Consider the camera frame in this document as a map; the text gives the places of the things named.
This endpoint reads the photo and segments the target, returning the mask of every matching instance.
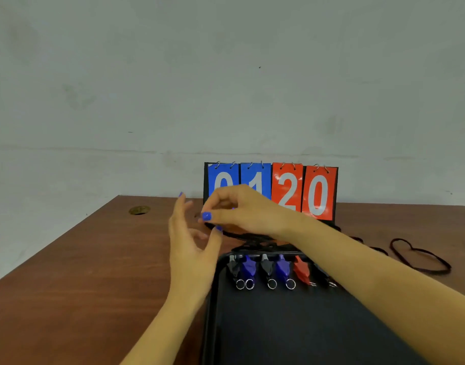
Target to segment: white wall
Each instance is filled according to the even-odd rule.
[[[219,160],[465,205],[465,0],[0,0],[0,277]]]

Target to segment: blue fingernail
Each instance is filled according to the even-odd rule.
[[[212,219],[212,214],[209,213],[208,211],[205,213],[202,213],[202,220],[203,221],[210,221]]]

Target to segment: right hand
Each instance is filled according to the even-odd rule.
[[[267,199],[247,184],[217,188],[202,207],[199,221],[232,224],[257,234],[284,239],[291,223],[302,213]]]

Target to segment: wooden table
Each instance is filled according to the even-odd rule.
[[[162,306],[174,199],[118,196],[0,280],[0,364],[119,364]],[[131,215],[134,206],[150,212]],[[189,215],[191,225],[201,200]],[[340,203],[343,232],[383,247],[405,238],[453,265],[437,280],[465,294],[465,207]],[[227,239],[222,251],[239,245]],[[417,266],[433,258],[406,254]],[[203,309],[176,363],[197,364]]]

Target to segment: blue alligator clip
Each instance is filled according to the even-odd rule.
[[[246,255],[246,261],[243,262],[243,275],[246,289],[254,288],[254,276],[256,275],[256,263]]]
[[[294,289],[297,286],[295,281],[293,279],[289,278],[289,276],[290,276],[290,263],[285,260],[285,257],[283,256],[282,253],[280,254],[280,259],[276,263],[276,274],[280,278],[280,280],[283,283],[285,283],[285,285],[286,285],[286,287],[288,289]],[[288,285],[288,282],[290,282],[290,281],[293,282],[293,287],[290,287]]]

